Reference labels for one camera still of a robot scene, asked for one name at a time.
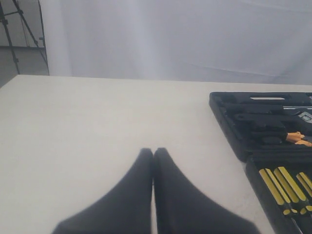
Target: tripod leg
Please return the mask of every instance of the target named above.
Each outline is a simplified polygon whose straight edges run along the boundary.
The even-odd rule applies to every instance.
[[[5,34],[6,34],[6,37],[8,39],[8,42],[9,42],[9,47],[11,49],[13,62],[15,64],[15,67],[16,67],[16,70],[17,70],[18,74],[20,74],[20,69],[19,69],[19,65],[18,65],[19,60],[16,58],[16,55],[15,55],[15,51],[14,51],[14,48],[13,48],[13,45],[12,45],[12,40],[11,40],[11,37],[10,37],[9,29],[8,29],[8,26],[7,26],[8,25],[8,21],[4,17],[4,12],[3,12],[3,9],[2,9],[1,2],[0,2],[0,22],[2,22],[2,24],[4,26]]]
[[[40,52],[40,54],[41,54],[41,56],[42,56],[42,58],[43,58],[43,61],[44,61],[45,64],[48,66],[47,59],[45,58],[45,56],[43,55],[42,51],[40,50],[40,47],[39,47],[39,45],[38,45],[38,41],[36,40],[34,34],[32,33],[32,31],[31,31],[31,29],[30,29],[30,27],[29,27],[29,25],[28,25],[28,23],[27,23],[27,21],[26,21],[24,15],[23,15],[23,14],[24,14],[23,11],[20,9],[20,6],[19,6],[19,4],[16,2],[16,0],[12,0],[12,2],[14,3],[14,5],[15,5],[15,7],[16,7],[16,9],[17,9],[17,11],[18,11],[18,13],[19,13],[19,15],[20,15],[20,17],[21,17],[21,19],[23,20],[23,22],[24,22],[24,24],[25,24],[25,26],[26,26],[26,28],[27,28],[27,30],[28,30],[30,36],[31,36],[31,38],[33,39],[34,44],[36,45],[37,48],[39,48],[39,52]]]

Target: tool case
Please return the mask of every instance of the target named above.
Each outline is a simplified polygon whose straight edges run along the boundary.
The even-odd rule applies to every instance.
[[[311,96],[210,93],[210,107],[247,163],[246,175],[277,234],[312,234]]]

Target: screwdriver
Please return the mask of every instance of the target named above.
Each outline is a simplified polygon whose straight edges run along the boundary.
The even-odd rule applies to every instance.
[[[274,170],[275,176],[279,182],[283,185],[288,196],[292,200],[296,210],[299,210],[300,214],[304,215],[309,212],[312,217],[312,206],[309,204],[309,200],[304,195],[302,190],[296,184],[292,176],[288,173],[285,167],[278,167]]]
[[[312,181],[309,179],[309,177],[304,172],[298,173],[296,177],[305,188],[309,196],[312,198]]]
[[[298,211],[292,208],[289,197],[273,175],[272,171],[266,168],[261,169],[259,173],[263,181],[267,185],[268,189],[270,190],[283,215],[286,217],[290,217],[297,230],[301,234],[303,234],[296,220],[293,218],[298,213]]]

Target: white backdrop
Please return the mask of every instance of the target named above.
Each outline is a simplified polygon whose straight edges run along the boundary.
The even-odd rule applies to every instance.
[[[311,0],[42,0],[51,75],[312,84]]]

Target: gray floor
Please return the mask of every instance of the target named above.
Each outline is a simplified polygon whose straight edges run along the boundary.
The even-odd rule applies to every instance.
[[[25,75],[48,75],[48,68],[45,65],[40,52],[31,48],[15,49],[19,59],[19,69]],[[0,87],[5,85],[10,79],[17,75],[15,64],[13,63],[11,50],[0,48]]]

